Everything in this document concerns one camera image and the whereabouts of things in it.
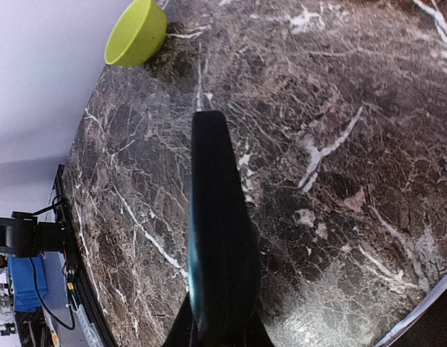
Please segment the phone with green edge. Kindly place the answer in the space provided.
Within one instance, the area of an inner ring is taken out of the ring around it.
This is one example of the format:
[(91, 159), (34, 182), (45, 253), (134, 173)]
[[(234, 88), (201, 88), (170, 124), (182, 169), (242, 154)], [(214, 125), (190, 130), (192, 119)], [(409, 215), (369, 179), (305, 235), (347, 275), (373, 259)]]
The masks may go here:
[(260, 258), (220, 111), (192, 117), (188, 281), (199, 339), (233, 340), (255, 311)]

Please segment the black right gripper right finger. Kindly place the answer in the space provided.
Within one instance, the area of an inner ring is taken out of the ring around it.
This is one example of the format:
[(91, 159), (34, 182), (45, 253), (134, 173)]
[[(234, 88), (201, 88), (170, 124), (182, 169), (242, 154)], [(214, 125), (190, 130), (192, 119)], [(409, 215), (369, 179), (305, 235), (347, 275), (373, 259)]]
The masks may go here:
[(274, 347), (257, 310), (244, 329), (244, 345), (246, 347)]

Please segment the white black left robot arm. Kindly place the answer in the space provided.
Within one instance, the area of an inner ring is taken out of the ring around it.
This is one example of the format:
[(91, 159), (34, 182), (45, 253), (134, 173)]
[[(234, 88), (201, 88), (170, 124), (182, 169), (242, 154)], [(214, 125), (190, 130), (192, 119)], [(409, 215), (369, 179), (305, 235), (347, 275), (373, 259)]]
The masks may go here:
[(42, 252), (63, 252), (68, 242), (63, 223), (39, 222), (31, 213), (14, 211), (0, 218), (0, 253), (19, 258), (36, 257)]

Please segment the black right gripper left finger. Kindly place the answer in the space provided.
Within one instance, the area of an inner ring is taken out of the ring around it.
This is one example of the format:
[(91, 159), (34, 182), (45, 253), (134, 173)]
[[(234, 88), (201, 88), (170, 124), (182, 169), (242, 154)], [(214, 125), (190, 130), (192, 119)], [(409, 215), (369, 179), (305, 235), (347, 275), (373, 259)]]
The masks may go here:
[(197, 326), (191, 310), (189, 293), (185, 296), (166, 337), (165, 347), (198, 347)]

